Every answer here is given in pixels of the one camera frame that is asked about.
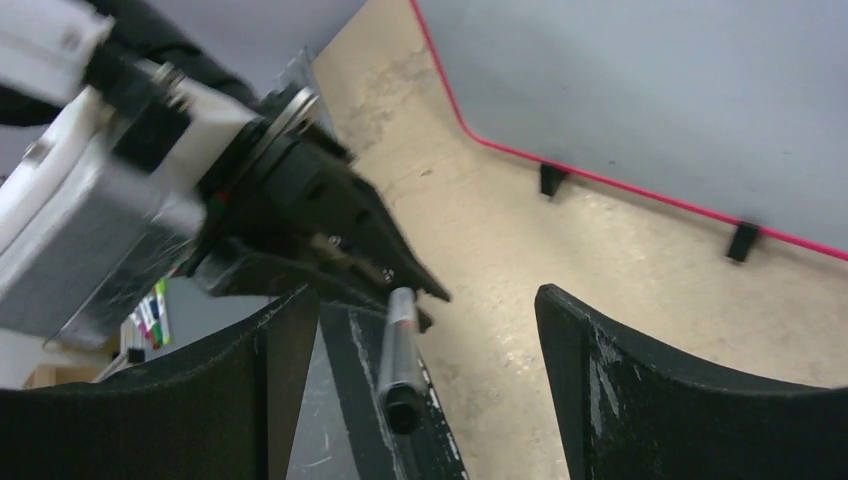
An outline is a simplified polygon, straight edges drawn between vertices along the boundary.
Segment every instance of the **black clip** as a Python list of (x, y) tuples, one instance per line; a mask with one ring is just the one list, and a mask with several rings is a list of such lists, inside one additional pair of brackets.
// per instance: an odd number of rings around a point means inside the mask
[(539, 166), (539, 191), (553, 198), (560, 184), (568, 177), (565, 170), (543, 163)]
[(727, 248), (727, 258), (734, 262), (742, 263), (748, 258), (748, 253), (760, 238), (760, 226), (750, 222), (739, 222), (736, 233)]

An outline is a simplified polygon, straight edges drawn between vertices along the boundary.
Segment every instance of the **black curved holder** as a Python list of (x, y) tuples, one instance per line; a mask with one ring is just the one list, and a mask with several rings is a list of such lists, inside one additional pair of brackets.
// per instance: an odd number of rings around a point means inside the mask
[(382, 312), (326, 286), (264, 288), (280, 298), (103, 383), (0, 390), (0, 478), (286, 478), (319, 327), (355, 464), (340, 475), (464, 478), (436, 400), (409, 436), (380, 416)]
[(572, 480), (848, 478), (848, 389), (710, 363), (554, 285), (536, 318)]

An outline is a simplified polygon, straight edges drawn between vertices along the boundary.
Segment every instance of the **beige floor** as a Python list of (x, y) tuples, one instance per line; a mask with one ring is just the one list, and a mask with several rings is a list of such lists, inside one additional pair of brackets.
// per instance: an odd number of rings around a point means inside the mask
[(568, 478), (533, 297), (556, 283), (613, 318), (748, 372), (848, 383), (848, 265), (585, 181), (553, 203), (536, 165), (468, 139), (407, 0), (370, 0), (315, 69), (358, 169), (455, 300), (421, 340), (474, 478)]

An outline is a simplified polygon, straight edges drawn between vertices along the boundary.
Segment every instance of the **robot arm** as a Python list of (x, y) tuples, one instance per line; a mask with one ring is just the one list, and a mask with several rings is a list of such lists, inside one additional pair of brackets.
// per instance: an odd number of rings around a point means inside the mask
[(0, 187), (0, 327), (98, 345), (175, 267), (212, 295), (449, 298), (308, 87), (256, 102), (147, 5), (91, 3), (0, 0), (0, 80), (61, 108)]

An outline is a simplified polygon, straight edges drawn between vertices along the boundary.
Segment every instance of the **pink edge trim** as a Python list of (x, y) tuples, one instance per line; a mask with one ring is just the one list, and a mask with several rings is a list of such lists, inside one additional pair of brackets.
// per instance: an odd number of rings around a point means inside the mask
[[(430, 29), (427, 27), (427, 22), (424, 20), (424, 14), (421, 12), (421, 7), (418, 6), (417, 0), (409, 0), (412, 4), (412, 10), (415, 12), (415, 18), (418, 20), (418, 25), (421, 27), (421, 31), (424, 34), (424, 40), (427, 43), (427, 48), (430, 50), (430, 54), (433, 57), (433, 63), (436, 65), (436, 71), (439, 74), (439, 78), (442, 81), (442, 85), (445, 88), (445, 93), (447, 93), (448, 101), (450, 102), (451, 109), (453, 110), (454, 115), (456, 116), (459, 125), (462, 127), (462, 130), (465, 131), (466, 135), (471, 137), (475, 142), (485, 146), (492, 148), (494, 150), (498, 150), (501, 152), (509, 153), (511, 155), (515, 155), (518, 157), (523, 157), (528, 160), (532, 160), (534, 162), (544, 163), (550, 165), (552, 167), (556, 167), (560, 170), (566, 171), (568, 173), (573, 173), (575, 175), (580, 175), (581, 177), (588, 178), (590, 180), (594, 180), (596, 182), (605, 183), (615, 188), (619, 188), (622, 190), (626, 190), (628, 192), (632, 192), (638, 195), (642, 195), (643, 197), (650, 198), (652, 200), (658, 200), (663, 203), (667, 203), (674, 207), (682, 208), (683, 210), (688, 210), (693, 213), (697, 213), (699, 215), (704, 215), (706, 217), (719, 220), (724, 223), (729, 223), (735, 225), (739, 223), (739, 219), (734, 218), (730, 215), (726, 215), (724, 213), (714, 212), (712, 210), (708, 210), (706, 208), (699, 207), (697, 205), (692, 205), (691, 203), (686, 203), (681, 200), (677, 200), (674, 198), (666, 197), (665, 195), (660, 195), (658, 193), (650, 192), (648, 190), (634, 187), (632, 185), (628, 185), (626, 183), (621, 183), (606, 177), (602, 177), (600, 175), (596, 175), (591, 172), (587, 172), (585, 170), (581, 170), (578, 168), (568, 167), (562, 165), (560, 163), (554, 162), (553, 160), (540, 157), (538, 155), (534, 155), (532, 153), (524, 152), (521, 150), (517, 150), (512, 147), (508, 147), (506, 145), (501, 145), (499, 143), (495, 143), (491, 140), (487, 140), (485, 138), (480, 137), (471, 127), (468, 126), (468, 123), (465, 122), (465, 117), (462, 116), (462, 112), (459, 109), (459, 102), (456, 100), (456, 96), (453, 93), (453, 89), (448, 83), (448, 77), (445, 73), (444, 65), (442, 65), (442, 60), (439, 58), (439, 53), (436, 51), (436, 45), (433, 42), (433, 37), (430, 34)], [(843, 252), (842, 250), (838, 250), (833, 247), (828, 247), (826, 245), (822, 245), (810, 240), (805, 240), (803, 238), (796, 237), (794, 235), (789, 235), (788, 233), (783, 233), (778, 230), (774, 230), (768, 227), (761, 227), (760, 232), (763, 235), (767, 235), (769, 237), (775, 238), (777, 240), (781, 240), (787, 243), (791, 243), (793, 245), (797, 245), (802, 248), (806, 248), (809, 250), (813, 250), (815, 252), (823, 253), (825, 255), (838, 258), (840, 260), (848, 261), (848, 252)]]

